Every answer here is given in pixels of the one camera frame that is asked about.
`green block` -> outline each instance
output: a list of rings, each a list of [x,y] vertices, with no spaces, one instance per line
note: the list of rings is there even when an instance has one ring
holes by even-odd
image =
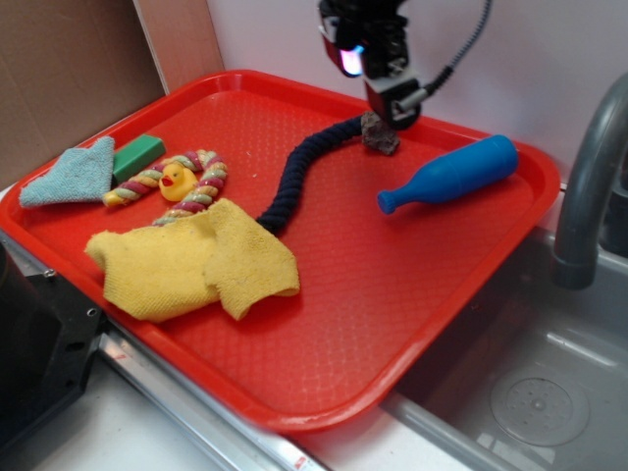
[[[113,185],[127,181],[165,153],[166,147],[159,137],[143,134],[132,140],[114,154]]]

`rope toy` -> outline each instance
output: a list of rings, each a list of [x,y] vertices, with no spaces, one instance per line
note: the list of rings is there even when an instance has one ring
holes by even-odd
[[[153,221],[153,226],[164,226],[177,219],[204,211],[214,202],[216,195],[225,185],[227,166],[216,152],[207,152],[207,156],[210,159],[196,187],[181,202],[166,211],[161,218]]]
[[[362,117],[357,116],[306,137],[292,150],[273,202],[256,221],[269,233],[277,235],[296,210],[310,166],[334,147],[362,134]]]
[[[198,150],[168,157],[150,169],[139,172],[126,182],[106,192],[102,196],[102,201],[107,207],[130,204],[159,186],[159,179],[163,177],[163,170],[167,165],[178,162],[193,172],[200,172],[205,169],[207,163],[215,156],[215,152]]]

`yellow towel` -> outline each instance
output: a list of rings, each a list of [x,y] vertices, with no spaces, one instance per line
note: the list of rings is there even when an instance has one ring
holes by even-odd
[[[140,320],[218,300],[240,320],[264,297],[299,291],[292,253],[225,198],[164,227],[94,235],[85,251],[105,272],[105,299]]]

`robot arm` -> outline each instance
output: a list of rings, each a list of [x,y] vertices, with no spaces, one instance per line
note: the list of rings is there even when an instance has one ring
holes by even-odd
[[[451,76],[471,49],[489,18],[492,0],[485,0],[475,31],[437,78],[421,86],[409,67],[405,42],[407,19],[397,13],[405,0],[321,0],[320,26],[327,54],[348,77],[364,75],[373,111],[393,129],[412,126],[421,102]]]

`toy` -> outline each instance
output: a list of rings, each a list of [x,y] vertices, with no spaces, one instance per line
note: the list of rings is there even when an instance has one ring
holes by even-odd
[[[193,172],[203,170],[207,162],[214,156],[205,150],[189,151],[184,155],[176,155],[162,160],[150,169],[139,172],[128,181],[102,195],[102,202],[107,207],[130,204],[159,186],[159,179],[163,176],[164,168],[174,162],[181,163]]]
[[[130,179],[151,162],[166,153],[159,137],[143,134],[114,154],[113,186]]]
[[[518,165],[517,149],[494,135],[439,157],[421,167],[404,186],[381,191],[378,204],[391,214],[409,202],[442,203],[505,179]]]
[[[198,183],[194,172],[180,162],[168,164],[162,174],[159,190],[168,201],[181,201]]]
[[[289,154],[277,194],[256,221],[274,235],[282,231],[298,206],[310,166],[334,147],[361,134],[362,117],[356,116],[305,137]]]
[[[203,211],[214,202],[218,192],[225,185],[227,166],[216,152],[209,152],[213,157],[207,162],[200,182],[161,218],[153,222],[153,226],[163,226],[180,218]]]

